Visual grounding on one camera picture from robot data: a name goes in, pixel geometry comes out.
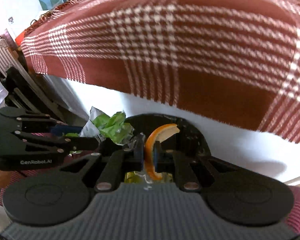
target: crumpled plastic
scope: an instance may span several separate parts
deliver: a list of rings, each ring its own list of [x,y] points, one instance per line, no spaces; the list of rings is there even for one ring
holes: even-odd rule
[[[115,144],[125,145],[133,136],[134,128],[131,124],[124,122],[126,114],[124,111],[117,112],[112,117],[101,110],[92,107],[90,117],[80,134],[68,133],[66,136],[72,137],[94,137],[99,143],[110,138]]]
[[[125,145],[133,136],[134,128],[131,124],[124,122],[125,112],[117,112],[112,117],[103,113],[98,115],[92,123],[105,138],[110,138],[115,144]]]

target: radiator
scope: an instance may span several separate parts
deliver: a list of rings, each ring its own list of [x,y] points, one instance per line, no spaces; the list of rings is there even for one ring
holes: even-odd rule
[[[4,39],[0,39],[0,72],[6,77],[6,71],[14,66],[20,74],[25,78],[28,82],[29,87],[33,90],[34,93],[45,103],[45,105],[53,112],[56,116],[58,116],[61,120],[63,120],[62,113],[58,110],[56,104],[52,103],[47,96],[43,93],[40,87],[34,82],[34,80],[29,76],[23,66],[20,64],[18,60],[12,56],[9,51],[9,45]]]

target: gray ribbed surface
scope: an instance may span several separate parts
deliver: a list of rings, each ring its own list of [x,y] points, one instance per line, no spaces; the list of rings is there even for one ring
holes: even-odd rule
[[[49,228],[10,225],[9,240],[285,240],[295,234],[279,223],[264,228],[233,225],[217,217],[198,194],[184,193],[174,183],[121,184],[97,194],[75,219]]]

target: red striped fabric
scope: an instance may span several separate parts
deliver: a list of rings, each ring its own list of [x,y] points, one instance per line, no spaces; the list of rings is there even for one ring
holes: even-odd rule
[[[21,47],[36,73],[300,143],[300,0],[74,0]]]
[[[300,187],[290,186],[290,190],[293,193],[294,205],[285,222],[297,234],[300,234]]]

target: plaid blanket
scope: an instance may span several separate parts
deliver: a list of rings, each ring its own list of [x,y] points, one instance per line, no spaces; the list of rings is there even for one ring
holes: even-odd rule
[[[36,73],[300,143],[300,0],[74,0],[22,50]]]

